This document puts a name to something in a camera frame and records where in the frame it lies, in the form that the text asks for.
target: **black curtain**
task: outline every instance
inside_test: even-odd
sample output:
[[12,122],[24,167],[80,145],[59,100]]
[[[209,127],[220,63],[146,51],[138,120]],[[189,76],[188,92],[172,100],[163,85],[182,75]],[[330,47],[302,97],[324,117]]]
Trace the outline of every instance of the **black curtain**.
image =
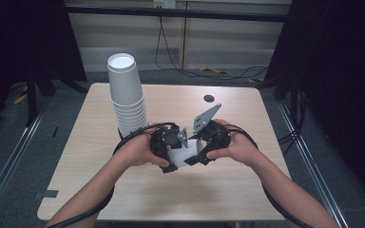
[[365,183],[365,0],[292,2],[291,16],[265,80],[282,97],[293,81],[305,92],[327,136]]
[[0,111],[10,87],[24,82],[31,68],[46,95],[52,92],[51,79],[86,80],[67,13],[14,6],[44,3],[64,4],[62,0],[0,1]]

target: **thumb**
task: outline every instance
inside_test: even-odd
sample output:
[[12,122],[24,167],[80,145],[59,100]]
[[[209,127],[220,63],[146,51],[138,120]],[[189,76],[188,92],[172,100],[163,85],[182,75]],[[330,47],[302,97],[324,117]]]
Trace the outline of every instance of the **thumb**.
[[229,156],[228,156],[228,151],[226,149],[217,149],[217,150],[213,150],[213,151],[207,153],[206,157],[208,159],[218,159],[218,158],[229,157]]
[[167,167],[169,165],[167,160],[157,157],[156,155],[153,155],[150,158],[150,162],[152,162],[153,164],[159,165],[160,167]]

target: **person's right hand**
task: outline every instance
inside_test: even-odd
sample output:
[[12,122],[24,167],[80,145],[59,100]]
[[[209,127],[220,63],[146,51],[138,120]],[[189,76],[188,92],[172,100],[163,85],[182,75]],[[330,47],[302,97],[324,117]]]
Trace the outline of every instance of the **person's right hand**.
[[[227,129],[235,129],[236,127],[224,120],[214,120],[216,123],[226,125]],[[208,159],[218,159],[229,157],[237,162],[242,162],[251,166],[251,161],[259,154],[259,150],[241,133],[231,132],[231,142],[227,148],[218,149],[207,153]]]

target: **forearm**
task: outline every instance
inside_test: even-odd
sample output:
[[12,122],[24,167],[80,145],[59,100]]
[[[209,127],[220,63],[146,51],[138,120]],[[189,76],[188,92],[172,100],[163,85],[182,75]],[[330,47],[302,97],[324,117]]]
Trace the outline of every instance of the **forearm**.
[[[108,163],[76,195],[52,217],[47,226],[81,215],[97,206],[108,195],[127,169],[122,159],[112,157]],[[92,227],[98,214],[77,222],[74,227]]]
[[263,154],[258,153],[247,165],[253,168],[267,191],[289,214],[313,227],[338,227],[318,201],[292,182]]

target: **paper cup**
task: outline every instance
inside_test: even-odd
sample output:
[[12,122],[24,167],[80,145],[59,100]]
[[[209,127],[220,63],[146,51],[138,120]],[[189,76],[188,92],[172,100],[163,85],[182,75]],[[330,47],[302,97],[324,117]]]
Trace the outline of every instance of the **paper cup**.
[[125,53],[109,57],[107,62],[111,100],[118,105],[133,105],[144,93],[135,59]]
[[145,113],[142,114],[139,117],[136,118],[131,118],[131,119],[127,119],[127,118],[118,118],[118,123],[122,124],[122,125],[132,125],[132,124],[138,124],[141,121],[146,120],[146,115]]
[[145,113],[146,112],[146,110],[144,109],[144,106],[142,106],[138,110],[130,111],[130,112],[121,112],[121,111],[118,111],[115,108],[114,108],[114,110],[115,110],[115,113],[117,114],[117,116],[127,117],[128,119],[131,119],[132,117],[135,117],[135,116],[139,116],[142,113]]
[[136,112],[138,110],[144,109],[144,100],[142,100],[141,102],[139,102],[133,106],[119,106],[115,103],[112,103],[112,105],[114,106],[114,109],[117,112],[128,114],[131,112]]
[[134,113],[129,113],[129,114],[123,114],[123,113],[118,113],[115,112],[117,114],[118,119],[121,119],[123,121],[133,121],[133,120],[137,120],[138,118],[142,117],[143,115],[146,115],[146,112],[143,110],[141,111],[137,111]]
[[129,135],[132,131],[136,131],[141,127],[145,127],[148,126],[147,123],[143,123],[142,125],[139,126],[135,126],[135,127],[122,127],[122,126],[118,126],[118,129],[120,130],[121,134],[123,135],[123,137],[126,137],[127,135]]

